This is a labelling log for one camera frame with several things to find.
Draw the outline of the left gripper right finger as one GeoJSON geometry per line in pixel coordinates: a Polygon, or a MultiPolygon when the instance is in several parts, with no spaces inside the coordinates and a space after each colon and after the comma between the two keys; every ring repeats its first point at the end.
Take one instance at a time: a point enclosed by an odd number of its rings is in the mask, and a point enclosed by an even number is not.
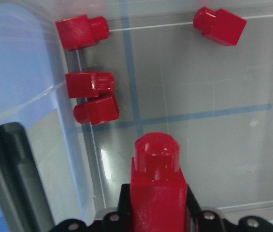
{"type": "Polygon", "coordinates": [[[201,212],[201,207],[194,196],[191,188],[187,185],[187,198],[186,198],[186,217],[195,218],[201,212]]]}

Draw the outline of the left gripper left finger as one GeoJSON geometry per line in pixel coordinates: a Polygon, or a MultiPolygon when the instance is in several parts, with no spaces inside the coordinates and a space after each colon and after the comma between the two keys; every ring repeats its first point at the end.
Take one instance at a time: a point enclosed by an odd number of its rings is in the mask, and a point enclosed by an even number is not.
{"type": "Polygon", "coordinates": [[[131,216],[130,184],[121,185],[117,211],[128,217],[131,216]]]}

